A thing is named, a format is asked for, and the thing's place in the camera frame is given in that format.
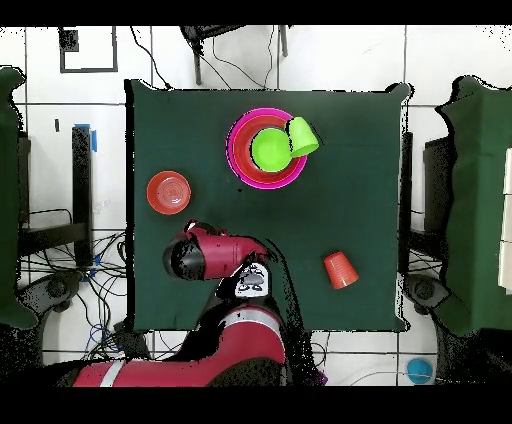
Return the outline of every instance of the plastic cup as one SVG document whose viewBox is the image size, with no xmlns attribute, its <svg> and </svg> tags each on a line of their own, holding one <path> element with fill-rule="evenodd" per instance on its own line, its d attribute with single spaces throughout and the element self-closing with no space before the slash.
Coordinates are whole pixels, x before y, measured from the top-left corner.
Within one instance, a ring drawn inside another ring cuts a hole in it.
<svg viewBox="0 0 512 424">
<path fill-rule="evenodd" d="M 291 162 L 287 134 L 277 128 L 265 128 L 256 134 L 251 144 L 251 157 L 258 168 L 279 172 Z"/>
<path fill-rule="evenodd" d="M 359 275 L 342 252 L 327 256 L 324 265 L 335 289 L 347 287 L 359 279 Z"/>
<path fill-rule="evenodd" d="M 292 146 L 292 158 L 309 155 L 318 149 L 318 140 L 304 118 L 297 116 L 288 121 L 286 127 Z"/>
</svg>

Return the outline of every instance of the orange bowl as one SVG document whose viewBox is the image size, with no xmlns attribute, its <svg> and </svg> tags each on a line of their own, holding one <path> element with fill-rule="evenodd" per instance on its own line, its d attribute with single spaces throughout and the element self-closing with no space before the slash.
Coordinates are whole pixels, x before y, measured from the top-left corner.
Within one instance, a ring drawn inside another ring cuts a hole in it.
<svg viewBox="0 0 512 424">
<path fill-rule="evenodd" d="M 151 207 L 163 214 L 174 215 L 185 209 L 191 190 L 186 178 L 174 171 L 162 171 L 148 183 L 146 196 Z"/>
</svg>

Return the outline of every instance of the red bowl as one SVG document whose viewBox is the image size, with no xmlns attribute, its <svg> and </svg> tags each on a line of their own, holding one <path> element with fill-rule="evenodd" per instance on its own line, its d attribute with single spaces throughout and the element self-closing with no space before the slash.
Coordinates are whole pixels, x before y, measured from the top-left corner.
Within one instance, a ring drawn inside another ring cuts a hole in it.
<svg viewBox="0 0 512 424">
<path fill-rule="evenodd" d="M 173 215 L 186 208 L 190 201 L 186 178 L 174 171 L 162 171 L 148 183 L 146 196 L 151 207 L 164 215 Z"/>
<path fill-rule="evenodd" d="M 300 158 L 294 158 L 279 172 L 265 172 L 259 169 L 251 158 L 250 147 L 254 136 L 262 129 L 277 127 L 285 129 L 286 120 L 278 116 L 262 115 L 247 121 L 236 133 L 233 141 L 233 156 L 240 171 L 251 180 L 261 184 L 273 184 L 288 178 L 299 165 Z"/>
</svg>

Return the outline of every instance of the green cup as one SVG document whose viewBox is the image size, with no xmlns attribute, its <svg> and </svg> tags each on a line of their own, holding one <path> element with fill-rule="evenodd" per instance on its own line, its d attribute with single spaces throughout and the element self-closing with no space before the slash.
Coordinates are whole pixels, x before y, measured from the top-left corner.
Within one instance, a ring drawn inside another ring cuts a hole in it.
<svg viewBox="0 0 512 424">
<path fill-rule="evenodd" d="M 277 128 L 261 130 L 252 140 L 251 157 L 263 171 L 282 171 L 292 160 L 288 135 Z"/>
<path fill-rule="evenodd" d="M 318 149 L 318 140 L 304 118 L 297 116 L 290 119 L 286 131 L 291 141 L 292 158 L 309 155 Z"/>
</svg>

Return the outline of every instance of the chair leg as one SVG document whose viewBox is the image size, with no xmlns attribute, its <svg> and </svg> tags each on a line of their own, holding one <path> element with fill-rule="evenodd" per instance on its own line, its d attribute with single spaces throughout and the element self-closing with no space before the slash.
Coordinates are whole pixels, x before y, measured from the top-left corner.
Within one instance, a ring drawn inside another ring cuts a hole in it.
<svg viewBox="0 0 512 424">
<path fill-rule="evenodd" d="M 201 85 L 201 63 L 199 55 L 194 52 L 194 68 L 196 70 L 196 84 Z"/>
<path fill-rule="evenodd" d="M 281 44 L 283 45 L 283 56 L 288 56 L 288 44 L 286 42 L 286 25 L 279 25 L 279 32 L 281 33 Z"/>
</svg>

